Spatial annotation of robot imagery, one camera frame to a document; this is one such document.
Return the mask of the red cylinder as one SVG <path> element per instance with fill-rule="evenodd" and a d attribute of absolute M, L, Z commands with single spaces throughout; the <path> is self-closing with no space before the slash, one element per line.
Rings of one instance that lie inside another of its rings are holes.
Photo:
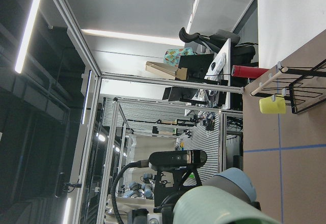
<path fill-rule="evenodd" d="M 265 68 L 233 65 L 232 71 L 231 71 L 231 76 L 257 79 L 262 74 L 266 73 L 268 70 L 269 69 L 265 69 Z"/>

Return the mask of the yellow cup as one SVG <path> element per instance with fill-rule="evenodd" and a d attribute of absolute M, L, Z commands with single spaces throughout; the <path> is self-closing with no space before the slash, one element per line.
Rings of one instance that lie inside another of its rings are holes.
<path fill-rule="evenodd" d="M 286 103 L 282 95 L 272 95 L 259 100 L 259 108 L 262 114 L 285 114 Z"/>

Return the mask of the light green cup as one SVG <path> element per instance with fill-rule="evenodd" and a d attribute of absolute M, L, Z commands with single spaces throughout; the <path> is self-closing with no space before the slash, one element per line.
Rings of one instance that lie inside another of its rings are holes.
<path fill-rule="evenodd" d="M 173 210 L 173 223 L 278 223 L 262 211 L 213 186 L 187 191 Z"/>

